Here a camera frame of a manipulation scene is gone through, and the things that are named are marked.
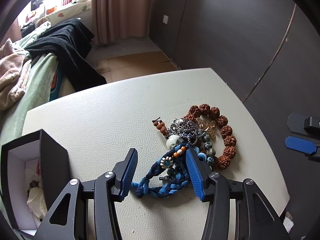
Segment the gold butterfly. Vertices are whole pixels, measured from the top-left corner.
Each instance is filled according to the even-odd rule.
[[[216,138],[216,135],[214,134],[216,130],[216,122],[214,120],[205,121],[199,117],[196,120],[199,128],[206,131],[209,134],[210,138],[214,140]]]

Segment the braided cord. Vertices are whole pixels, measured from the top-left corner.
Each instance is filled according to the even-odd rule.
[[[158,176],[165,171],[160,165],[162,158],[171,157],[173,153],[177,152],[182,146],[190,147],[188,143],[181,143],[174,149],[168,151],[158,161],[156,161],[150,168],[148,174],[140,181],[140,183],[132,182],[131,187],[136,188],[135,195],[138,198],[142,198],[146,194],[150,194],[153,197],[165,198],[173,195],[182,189],[185,185],[191,183],[190,175],[186,165],[185,153],[179,157],[173,157],[173,163],[175,164],[175,177],[171,178],[170,182],[164,184],[161,187],[149,187],[150,179],[154,176]]]

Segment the white light switch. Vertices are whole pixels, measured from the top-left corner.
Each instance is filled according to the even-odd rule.
[[[169,16],[164,15],[164,16],[163,16],[163,21],[162,21],[162,22],[163,22],[164,24],[168,24],[168,19],[169,19]]]

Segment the black box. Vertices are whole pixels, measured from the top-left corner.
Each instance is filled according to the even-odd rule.
[[[12,228],[32,238],[40,223],[27,205],[26,166],[40,159],[44,200],[49,210],[70,181],[68,152],[44,130],[29,133],[2,146],[0,160],[3,203]]]

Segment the silver screw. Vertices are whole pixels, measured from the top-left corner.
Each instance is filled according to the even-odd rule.
[[[107,171],[107,172],[104,174],[104,176],[105,176],[106,178],[111,178],[111,177],[113,176],[113,172],[112,172],[112,171]]]
[[[79,180],[77,180],[77,179],[72,179],[72,180],[70,180],[70,185],[72,185],[72,186],[77,185],[78,182],[79,182]]]
[[[213,172],[210,173],[210,177],[217,178],[217,177],[219,177],[219,173],[213,171]]]
[[[253,181],[253,179],[246,179],[246,180],[245,180],[245,183],[246,183],[247,185],[253,185],[254,181]]]

